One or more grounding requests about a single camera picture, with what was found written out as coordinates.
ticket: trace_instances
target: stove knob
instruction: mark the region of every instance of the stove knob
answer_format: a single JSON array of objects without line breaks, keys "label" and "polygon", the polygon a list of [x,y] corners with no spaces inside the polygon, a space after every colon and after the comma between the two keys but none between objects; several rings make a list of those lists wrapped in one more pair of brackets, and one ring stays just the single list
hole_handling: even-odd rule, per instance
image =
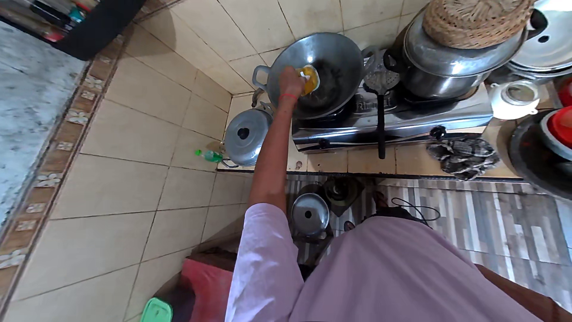
[{"label": "stove knob", "polygon": [[431,129],[429,132],[429,136],[432,138],[436,138],[437,141],[441,141],[443,136],[447,134],[447,129],[444,126],[438,126]]},{"label": "stove knob", "polygon": [[329,148],[329,141],[326,139],[320,139],[318,141],[318,146],[320,146],[321,149],[327,149]]}]

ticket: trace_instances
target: kitchen counter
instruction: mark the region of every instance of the kitchen counter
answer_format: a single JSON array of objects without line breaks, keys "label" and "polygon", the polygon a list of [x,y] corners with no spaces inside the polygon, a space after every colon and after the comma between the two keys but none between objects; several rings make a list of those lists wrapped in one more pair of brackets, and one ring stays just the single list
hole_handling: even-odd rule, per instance
[{"label": "kitchen counter", "polygon": [[[541,86],[541,102],[539,110],[554,108],[552,97],[555,97],[553,85]],[[269,102],[268,96],[263,94],[261,100]],[[228,114],[227,126],[238,113],[251,108],[252,94],[233,97]],[[507,144],[519,120],[502,121],[492,119],[486,127],[482,138],[491,143],[500,155],[501,162],[492,170],[479,177],[481,180],[521,180],[515,174],[510,164]],[[366,150],[345,150],[338,152],[325,152],[319,154],[303,154],[296,149],[290,139],[288,151],[289,173],[303,174],[304,172],[322,172],[324,174],[360,174],[376,175],[388,178],[453,178],[440,169],[440,164],[425,150],[426,143],[408,145],[388,145],[386,158],[380,160],[376,148]],[[255,166],[228,169],[219,164],[220,171],[253,171]]]}]

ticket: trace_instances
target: gas stove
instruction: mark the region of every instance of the gas stove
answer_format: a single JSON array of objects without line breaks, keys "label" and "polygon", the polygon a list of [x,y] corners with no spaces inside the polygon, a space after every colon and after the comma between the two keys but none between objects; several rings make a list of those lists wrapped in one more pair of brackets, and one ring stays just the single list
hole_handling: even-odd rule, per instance
[{"label": "gas stove", "polygon": [[[482,134],[492,119],[484,84],[461,101],[434,106],[397,104],[384,97],[386,144],[451,139]],[[292,120],[292,139],[298,151],[317,153],[377,146],[378,96],[359,88],[353,98],[333,115],[319,120]]]}]

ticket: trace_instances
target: red plastic container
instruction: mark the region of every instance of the red plastic container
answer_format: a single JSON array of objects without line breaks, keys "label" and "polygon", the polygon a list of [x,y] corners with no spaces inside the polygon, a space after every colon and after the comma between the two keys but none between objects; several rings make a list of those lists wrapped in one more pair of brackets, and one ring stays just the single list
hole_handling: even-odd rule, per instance
[{"label": "red plastic container", "polygon": [[560,98],[563,106],[572,105],[572,78],[564,81],[560,92],[558,92],[558,97]]},{"label": "red plastic container", "polygon": [[548,120],[548,130],[565,146],[572,148],[572,106],[564,107]]}]

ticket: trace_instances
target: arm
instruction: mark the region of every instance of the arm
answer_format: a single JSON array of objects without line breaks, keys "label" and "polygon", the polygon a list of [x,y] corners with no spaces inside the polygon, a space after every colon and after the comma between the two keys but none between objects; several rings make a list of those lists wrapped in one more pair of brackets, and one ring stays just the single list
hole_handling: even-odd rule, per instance
[{"label": "arm", "polygon": [[[280,92],[300,96],[305,79],[292,67],[280,76]],[[287,321],[304,280],[286,216],[286,164],[292,111],[297,99],[279,99],[260,150],[249,208],[232,275],[225,321]]]},{"label": "arm", "polygon": [[286,214],[286,166],[288,163],[288,141],[292,112],[304,89],[305,79],[296,75],[293,67],[284,68],[280,75],[280,98],[278,111],[264,138],[262,149],[256,161],[254,178],[248,205],[269,203]]},{"label": "arm", "polygon": [[553,299],[507,280],[482,265],[475,264],[475,266],[479,269],[480,273],[489,280],[489,282],[496,285],[496,287],[501,289],[508,296],[512,297],[513,300],[518,302],[518,304],[522,305],[525,309],[529,310],[530,313],[536,315],[536,317],[542,321],[572,321],[572,315],[556,304]]}]

